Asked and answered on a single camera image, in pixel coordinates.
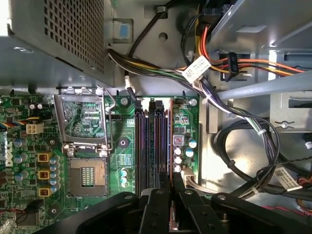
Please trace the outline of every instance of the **barcode label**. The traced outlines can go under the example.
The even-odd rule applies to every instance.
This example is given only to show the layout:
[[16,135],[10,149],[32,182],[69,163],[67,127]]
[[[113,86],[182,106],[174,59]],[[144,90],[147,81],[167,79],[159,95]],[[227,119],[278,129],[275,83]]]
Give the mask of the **barcode label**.
[[275,175],[278,179],[278,181],[281,183],[281,185],[288,191],[294,191],[297,189],[301,189],[302,186],[300,186],[293,178],[292,176],[286,171],[284,167],[278,167],[275,170]]
[[192,87],[203,92],[203,86],[201,84],[201,82],[199,81],[199,79],[196,79],[193,83],[192,83]]
[[211,64],[202,55],[198,59],[196,59],[188,68],[186,68],[185,71],[182,72],[182,75],[187,79],[190,84],[192,84],[210,67]]

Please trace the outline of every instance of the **white connector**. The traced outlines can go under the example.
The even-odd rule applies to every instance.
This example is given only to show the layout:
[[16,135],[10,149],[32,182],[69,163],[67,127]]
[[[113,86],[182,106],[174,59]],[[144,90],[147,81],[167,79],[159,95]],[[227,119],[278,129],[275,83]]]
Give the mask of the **white connector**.
[[43,133],[43,123],[26,124],[26,134]]
[[181,176],[182,176],[182,179],[184,182],[184,187],[186,187],[188,179],[196,181],[196,176],[195,176],[194,172],[191,171],[190,168],[187,168],[187,167],[183,168],[181,171]]
[[134,88],[134,86],[130,82],[130,77],[129,76],[125,76],[125,84],[126,84],[125,89],[132,88],[133,92],[136,93],[136,89]]

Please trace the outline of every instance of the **green circuit board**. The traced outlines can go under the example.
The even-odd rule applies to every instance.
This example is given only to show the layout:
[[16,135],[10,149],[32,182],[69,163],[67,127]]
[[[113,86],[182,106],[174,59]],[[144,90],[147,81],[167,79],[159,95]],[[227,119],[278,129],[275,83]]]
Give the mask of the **green circuit board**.
[[[128,104],[121,104],[123,98],[128,100]],[[192,138],[198,142],[199,104],[195,106],[190,104],[190,100],[194,98],[198,101],[197,97],[167,97],[166,102],[169,103],[168,100],[174,102],[171,110],[173,122],[170,123],[170,129],[173,134],[182,134],[185,138],[185,144],[182,146],[182,165],[192,168],[196,173],[198,147],[193,149],[194,157],[184,155],[184,150],[188,147],[188,139]],[[0,123],[18,122],[28,117],[39,116],[44,125],[41,134],[27,134],[26,125],[22,124],[16,124],[17,126],[0,132],[0,210],[23,210],[34,199],[44,200],[44,206],[37,214],[28,215],[24,221],[22,217],[18,223],[16,219],[21,214],[0,213],[0,234],[30,234],[120,192],[135,193],[135,107],[130,97],[116,96],[116,102],[117,105],[112,111],[114,148],[112,153],[106,158],[100,158],[94,151],[85,149],[77,151],[72,159],[62,151],[58,121],[51,96],[0,96]],[[63,105],[64,109],[71,110],[64,113],[65,119],[69,121],[67,134],[75,137],[104,136],[103,130],[99,127],[99,107],[96,104],[65,102]],[[106,99],[105,106],[110,105],[111,101]],[[25,140],[21,146],[15,144],[19,139]],[[40,172],[49,171],[51,166],[49,161],[38,161],[38,154],[41,153],[50,154],[51,157],[58,159],[59,189],[48,196],[41,196],[39,191],[51,187],[50,180],[39,178]],[[22,163],[15,162],[14,158],[22,154],[26,154],[27,159]],[[12,160],[9,166],[7,166],[8,160]],[[79,195],[77,187],[73,189],[75,185],[71,178],[74,170],[71,170],[71,167],[73,162],[77,162],[75,160],[80,160],[80,163],[94,160],[97,165],[102,165],[101,168],[105,171],[105,184],[99,187],[100,193]],[[88,166],[79,169],[81,174],[87,175],[85,180],[82,179],[84,181],[82,186],[94,186],[94,181],[88,177],[92,174]],[[1,172],[7,173],[5,178],[1,177]],[[24,172],[27,172],[28,176],[22,181],[17,181],[16,176]]]
[[[29,135],[26,133],[25,126],[15,126],[9,128],[7,132],[0,133],[0,151],[1,151],[1,168],[0,171],[6,171],[7,182],[0,186],[0,209],[24,209],[26,205],[33,199],[44,199],[44,206],[39,213],[29,215],[28,218],[16,224],[16,214],[13,212],[4,212],[0,214],[0,233],[2,231],[9,231],[13,234],[30,234],[39,229],[53,224],[59,220],[69,217],[81,210],[84,210],[94,204],[101,202],[107,197],[113,196],[117,193],[128,191],[134,192],[134,158],[132,157],[134,151],[134,107],[129,102],[128,105],[122,106],[120,104],[121,97],[116,97],[117,106],[113,114],[120,115],[121,119],[113,122],[113,140],[115,150],[110,155],[109,160],[105,161],[107,166],[107,193],[105,196],[71,196],[68,191],[71,186],[69,181],[69,161],[62,153],[60,142],[59,127],[56,113],[53,107],[51,97],[41,96],[0,96],[0,122],[14,122],[27,119],[33,116],[43,116],[45,120],[44,131],[42,134]],[[30,105],[42,104],[43,108],[32,110]],[[72,106],[74,112],[78,115],[79,110],[84,107]],[[78,121],[72,122],[69,126],[74,126],[72,133],[81,136],[81,126],[77,128]],[[101,136],[101,131],[98,127],[92,127],[88,134],[93,136]],[[16,139],[25,139],[27,143],[21,147],[15,147],[14,141]],[[120,148],[120,139],[129,142],[128,147]],[[12,159],[12,165],[6,167],[7,151],[12,151],[12,155],[17,156],[23,153],[27,154],[27,159],[17,164]],[[38,153],[49,153],[53,156],[59,157],[59,184],[60,189],[50,195],[49,197],[40,197],[39,189],[48,188],[49,180],[41,180],[38,178],[38,173],[42,170],[49,170],[49,163],[38,162]],[[77,152],[78,158],[94,158],[94,152]],[[121,170],[127,171],[127,182],[121,183]],[[26,171],[28,177],[21,182],[16,182],[15,176],[21,172]]]

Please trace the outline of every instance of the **motherboard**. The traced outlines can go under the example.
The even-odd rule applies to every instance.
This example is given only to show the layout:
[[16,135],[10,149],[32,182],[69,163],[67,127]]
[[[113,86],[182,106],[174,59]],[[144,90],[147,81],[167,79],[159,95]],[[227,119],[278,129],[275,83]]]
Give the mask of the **motherboard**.
[[[139,195],[159,185],[159,172],[198,171],[197,97],[115,96],[111,111],[112,99],[103,102],[62,102],[62,129],[52,96],[0,96],[0,234],[30,234],[120,192]],[[111,150],[68,137],[107,137]],[[23,212],[34,200],[42,206]]]

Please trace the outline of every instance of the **power supply vent grille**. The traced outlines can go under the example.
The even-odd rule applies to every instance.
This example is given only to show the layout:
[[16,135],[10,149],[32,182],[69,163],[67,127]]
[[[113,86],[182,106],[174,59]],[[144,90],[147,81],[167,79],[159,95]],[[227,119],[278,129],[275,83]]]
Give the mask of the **power supply vent grille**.
[[104,72],[103,0],[44,0],[44,33]]

